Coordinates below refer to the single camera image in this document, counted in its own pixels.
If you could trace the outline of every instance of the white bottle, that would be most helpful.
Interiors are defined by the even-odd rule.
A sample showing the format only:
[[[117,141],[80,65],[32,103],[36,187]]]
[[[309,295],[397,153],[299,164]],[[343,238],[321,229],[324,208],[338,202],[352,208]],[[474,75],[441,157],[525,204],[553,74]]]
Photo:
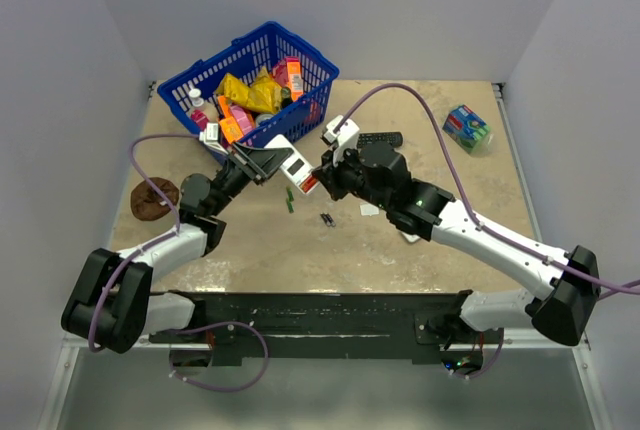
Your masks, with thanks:
[[[193,108],[204,113],[205,117],[207,117],[210,122],[218,121],[218,110],[212,103],[209,103],[202,98],[202,92],[200,89],[192,88],[189,90],[189,98],[191,99]]]

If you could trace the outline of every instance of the brown cookie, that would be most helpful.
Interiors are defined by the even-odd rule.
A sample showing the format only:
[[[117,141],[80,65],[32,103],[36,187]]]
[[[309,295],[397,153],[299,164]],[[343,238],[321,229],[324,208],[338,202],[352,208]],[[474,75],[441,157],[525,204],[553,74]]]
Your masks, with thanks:
[[[171,203],[174,205],[178,203],[180,191],[173,183],[160,177],[151,177],[151,181],[169,197]],[[138,220],[152,222],[164,217],[170,211],[169,205],[144,180],[131,192],[131,212]]]

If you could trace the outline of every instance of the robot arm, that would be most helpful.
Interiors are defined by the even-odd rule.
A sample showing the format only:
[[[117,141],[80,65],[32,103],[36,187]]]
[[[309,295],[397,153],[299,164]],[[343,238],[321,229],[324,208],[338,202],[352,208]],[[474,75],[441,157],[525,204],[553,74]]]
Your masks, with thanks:
[[[565,345],[577,345],[595,306],[599,288],[496,240],[469,218],[463,202],[427,182],[414,179],[404,157],[386,143],[358,151],[359,129],[342,117],[327,125],[323,140],[330,150],[313,175],[339,200],[352,194],[386,212],[387,219],[407,234],[460,250],[508,275],[523,290],[482,294],[461,292],[451,314],[431,322],[436,333],[482,332],[500,327],[530,327]],[[489,228],[524,247],[598,276],[595,255],[583,247],[572,253],[536,242],[477,215]]]
[[[250,182],[260,185],[269,180],[291,153],[288,148],[254,149],[234,143],[213,180],[201,174],[187,177],[181,185],[180,228],[172,228],[164,241],[153,246],[146,242],[119,252],[103,248],[92,252],[63,312],[62,328],[88,337],[103,288],[136,251],[140,254],[118,277],[117,292],[109,294],[99,312],[96,343],[124,353],[140,335],[187,326],[196,311],[194,302],[175,293],[151,295],[152,283],[215,249],[226,226],[215,217]]]
[[[358,151],[357,125],[347,120],[336,132],[334,128],[340,120],[338,117],[330,122],[323,135],[330,149],[313,170],[313,182],[317,179],[334,200],[352,194],[376,205],[398,230],[465,252],[523,286],[522,290],[512,292],[459,292],[448,312],[428,322],[429,331],[451,342],[468,341],[470,336],[493,328],[533,326],[558,343],[579,342],[600,293],[599,287],[488,235],[468,218],[463,202],[451,193],[412,178],[404,157],[389,145],[377,143]],[[173,233],[173,237],[151,248],[147,243],[119,252],[105,249],[92,252],[64,310],[62,327],[88,337],[103,287],[115,269],[136,250],[141,250],[141,254],[120,274],[118,291],[109,294],[98,314],[96,343],[124,353],[140,335],[191,324],[199,312],[194,301],[177,293],[151,295],[151,285],[216,248],[226,224],[215,217],[250,182],[262,184],[279,168],[287,175],[291,173],[287,161],[294,155],[292,146],[268,147],[271,148],[254,149],[233,144],[225,166],[213,180],[200,174],[187,177],[181,186],[180,228],[167,232]],[[569,254],[478,217],[483,224],[526,248],[535,248],[556,261],[598,276],[595,255],[583,247],[578,246]]]

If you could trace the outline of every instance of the small box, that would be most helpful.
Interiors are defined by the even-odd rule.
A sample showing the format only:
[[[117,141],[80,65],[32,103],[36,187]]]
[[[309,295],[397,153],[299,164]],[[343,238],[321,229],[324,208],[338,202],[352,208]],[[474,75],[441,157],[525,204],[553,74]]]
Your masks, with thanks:
[[[251,112],[245,110],[240,105],[236,105],[235,103],[229,107],[229,111],[231,112],[232,117],[238,123],[240,130],[242,130],[242,134],[247,135],[251,130],[256,128],[256,122],[253,120],[253,116]]]
[[[449,112],[442,129],[468,153],[486,147],[491,141],[491,128],[466,105]]]
[[[220,107],[220,110],[222,111],[222,115],[220,115],[220,118],[230,118],[233,115],[231,115],[231,109],[229,108],[229,100],[227,100],[227,97],[225,97],[224,95],[218,95],[217,97],[214,96],[214,98],[218,99],[218,106]]]
[[[205,128],[207,128],[207,123],[209,123],[209,119],[207,118],[207,116],[197,109],[194,110],[193,113],[191,113],[191,120],[196,122],[196,125],[198,125],[198,128],[200,130],[204,130]]]
[[[220,124],[220,130],[222,130],[224,134],[224,138],[229,144],[240,140],[244,136],[235,118],[223,118],[218,123]]]
[[[295,102],[304,93],[300,59],[297,57],[284,57],[273,67],[273,78],[281,87],[289,87],[291,99]]]

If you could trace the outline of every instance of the blue box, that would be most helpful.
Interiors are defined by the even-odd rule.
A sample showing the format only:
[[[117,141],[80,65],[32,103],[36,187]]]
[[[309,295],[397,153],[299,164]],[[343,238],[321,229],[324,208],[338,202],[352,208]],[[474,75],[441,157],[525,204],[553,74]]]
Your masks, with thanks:
[[[490,141],[491,128],[466,105],[451,110],[442,129],[468,153]]]

